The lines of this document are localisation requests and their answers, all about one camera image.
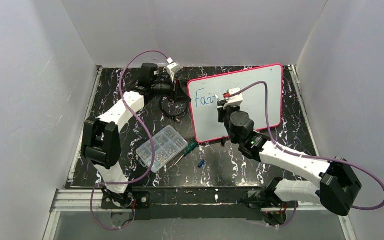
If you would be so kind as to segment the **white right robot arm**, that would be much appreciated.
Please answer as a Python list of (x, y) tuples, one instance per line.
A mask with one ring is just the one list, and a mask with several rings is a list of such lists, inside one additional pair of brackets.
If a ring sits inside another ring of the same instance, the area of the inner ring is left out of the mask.
[(302, 201), (320, 204), (328, 211), (347, 216), (362, 184), (345, 160), (317, 160), (288, 147), (275, 145), (268, 136), (254, 130), (254, 122), (240, 107), (226, 100), (217, 102), (218, 121), (224, 124), (230, 141), (244, 157), (277, 166), (303, 180), (274, 179), (263, 199), (273, 204)]

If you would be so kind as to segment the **blue marker cap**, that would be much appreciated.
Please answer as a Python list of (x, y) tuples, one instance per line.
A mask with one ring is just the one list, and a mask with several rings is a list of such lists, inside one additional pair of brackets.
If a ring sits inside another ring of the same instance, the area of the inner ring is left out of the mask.
[(205, 159), (202, 159), (202, 160), (200, 161), (200, 163), (198, 164), (198, 167), (199, 167), (199, 168), (202, 168), (204, 164), (205, 164)]

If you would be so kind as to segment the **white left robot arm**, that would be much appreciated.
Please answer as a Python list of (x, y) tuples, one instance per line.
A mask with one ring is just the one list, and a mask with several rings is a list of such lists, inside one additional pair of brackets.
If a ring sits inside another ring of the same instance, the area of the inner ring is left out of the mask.
[(91, 161), (110, 193), (122, 195), (128, 188), (128, 179), (119, 164), (120, 131), (125, 124), (154, 96), (168, 97), (173, 103), (190, 102), (175, 76), (181, 69), (178, 62), (170, 62), (166, 72), (154, 63), (144, 63), (136, 82), (127, 86), (123, 97), (110, 110), (84, 122), (81, 156)]

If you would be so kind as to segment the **pink framed whiteboard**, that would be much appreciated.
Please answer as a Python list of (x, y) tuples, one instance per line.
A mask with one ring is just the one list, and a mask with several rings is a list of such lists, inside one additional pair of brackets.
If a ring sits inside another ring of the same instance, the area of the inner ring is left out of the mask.
[(190, 109), (195, 139), (198, 143), (211, 142), (228, 135), (223, 123), (218, 121), (217, 98), (230, 89), (245, 87), (264, 81), (246, 90), (240, 109), (254, 121), (255, 130), (277, 127), (282, 122), (283, 74), (281, 64), (271, 64), (191, 80), (187, 91), (191, 98)]

